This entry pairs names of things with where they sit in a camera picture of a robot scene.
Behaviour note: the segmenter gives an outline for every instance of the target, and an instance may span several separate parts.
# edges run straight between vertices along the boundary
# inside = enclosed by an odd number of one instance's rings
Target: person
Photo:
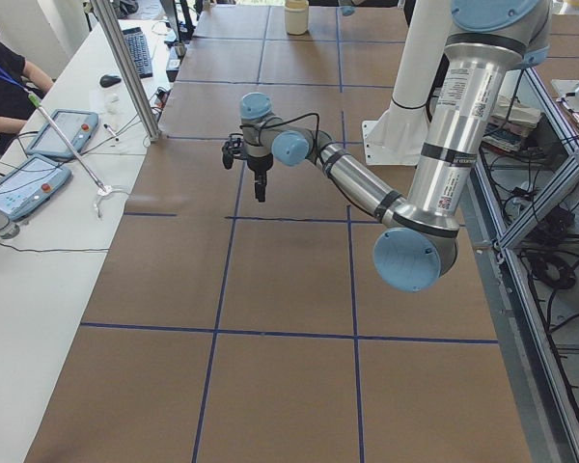
[[[26,87],[22,77],[37,88]],[[53,81],[41,68],[0,42],[0,154],[35,111],[27,92],[34,91],[43,97],[52,85]]]

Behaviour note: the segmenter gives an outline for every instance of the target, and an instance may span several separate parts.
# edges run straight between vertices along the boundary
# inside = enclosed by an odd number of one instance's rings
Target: pen
[[[103,127],[105,127],[105,130],[111,133],[112,137],[114,137],[117,142],[120,141],[120,139],[118,138],[118,134],[116,133],[116,130],[114,130],[109,123],[104,123]]]

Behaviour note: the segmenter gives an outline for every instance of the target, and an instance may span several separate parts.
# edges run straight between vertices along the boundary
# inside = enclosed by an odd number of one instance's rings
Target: keyboard
[[[148,50],[148,42],[142,29],[139,27],[124,29],[123,35],[139,76],[141,78],[152,77],[151,53]]]

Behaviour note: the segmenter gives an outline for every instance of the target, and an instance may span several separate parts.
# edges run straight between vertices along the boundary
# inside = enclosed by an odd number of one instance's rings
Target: white desk
[[[165,75],[168,52],[163,37],[152,32],[163,27],[152,21],[125,21],[146,32],[154,60],[154,77],[143,79],[147,95],[169,88]],[[101,89],[102,74],[118,74],[118,67],[99,26],[77,51],[43,101],[54,109],[98,111],[109,95],[119,97],[115,115],[100,114],[100,128],[88,147],[108,137],[103,123],[121,127],[134,115],[124,82]],[[35,113],[24,131],[43,124]],[[129,190],[139,173],[148,141],[137,124],[119,143],[103,145],[86,160],[103,182]],[[18,165],[25,156],[17,142],[2,161]],[[3,241],[17,248],[108,248],[120,223],[126,195],[103,200],[102,220],[93,211],[97,186],[76,162],[73,177],[48,204],[20,224],[20,234]],[[0,165],[1,172],[11,168]],[[93,290],[105,253],[18,253],[0,247],[0,463],[21,462],[37,432],[69,347]]]

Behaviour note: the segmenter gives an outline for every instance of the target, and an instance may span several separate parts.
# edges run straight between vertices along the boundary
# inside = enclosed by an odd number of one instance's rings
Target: aluminum pole
[[[156,123],[156,117],[152,113],[150,102],[148,101],[146,92],[144,92],[144,87],[142,86],[142,82],[137,74],[133,60],[128,53],[128,48],[124,42],[123,31],[118,23],[118,18],[114,12],[112,1],[92,0],[92,3],[98,22],[103,28],[105,37],[109,42],[109,46],[112,49],[118,68],[123,76],[126,88],[131,95],[131,99],[135,105],[135,110],[137,111],[142,124],[146,128],[146,133],[151,142],[155,142],[158,140],[161,131],[158,128],[158,123]]]

